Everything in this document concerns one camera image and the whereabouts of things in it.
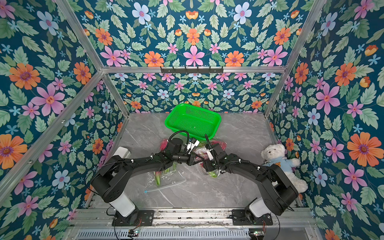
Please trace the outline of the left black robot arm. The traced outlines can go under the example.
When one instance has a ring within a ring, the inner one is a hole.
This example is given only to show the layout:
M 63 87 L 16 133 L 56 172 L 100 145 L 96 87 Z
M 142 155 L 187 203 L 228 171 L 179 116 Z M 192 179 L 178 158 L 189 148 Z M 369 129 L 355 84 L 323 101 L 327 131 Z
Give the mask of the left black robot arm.
M 105 203 L 126 218 L 137 208 L 125 191 L 130 178 L 148 172 L 163 172 L 174 163 L 198 164 L 193 150 L 199 143 L 197 139 L 190 138 L 187 131 L 178 131 L 169 137 L 164 150 L 149 157 L 123 159 L 119 155 L 112 156 L 93 176 L 91 186 Z

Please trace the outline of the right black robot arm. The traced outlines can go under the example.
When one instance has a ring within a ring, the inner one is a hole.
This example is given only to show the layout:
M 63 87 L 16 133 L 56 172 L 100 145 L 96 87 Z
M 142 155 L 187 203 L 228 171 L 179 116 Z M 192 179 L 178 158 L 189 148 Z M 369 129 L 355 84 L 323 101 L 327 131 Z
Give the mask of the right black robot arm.
M 277 165 L 257 165 L 222 152 L 203 160 L 203 167 L 206 172 L 236 174 L 257 184 L 261 196 L 245 207 L 249 221 L 266 214 L 280 216 L 299 196 L 297 188 Z

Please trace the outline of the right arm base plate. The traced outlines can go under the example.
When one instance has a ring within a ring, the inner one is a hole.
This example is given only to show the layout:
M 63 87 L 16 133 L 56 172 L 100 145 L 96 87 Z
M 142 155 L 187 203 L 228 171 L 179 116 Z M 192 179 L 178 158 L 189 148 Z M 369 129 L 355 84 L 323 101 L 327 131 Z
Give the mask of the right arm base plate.
M 272 226 L 273 219 L 271 214 L 255 217 L 250 211 L 245 209 L 233 209 L 227 217 L 233 221 L 234 226 Z

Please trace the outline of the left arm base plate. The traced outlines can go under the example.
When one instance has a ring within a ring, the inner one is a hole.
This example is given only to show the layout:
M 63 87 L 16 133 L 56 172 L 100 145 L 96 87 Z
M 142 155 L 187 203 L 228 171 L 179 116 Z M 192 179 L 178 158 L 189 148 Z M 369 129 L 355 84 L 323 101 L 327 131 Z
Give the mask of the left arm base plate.
M 116 212 L 113 227 L 148 227 L 152 226 L 155 211 L 153 210 L 134 210 L 127 217 L 123 217 Z

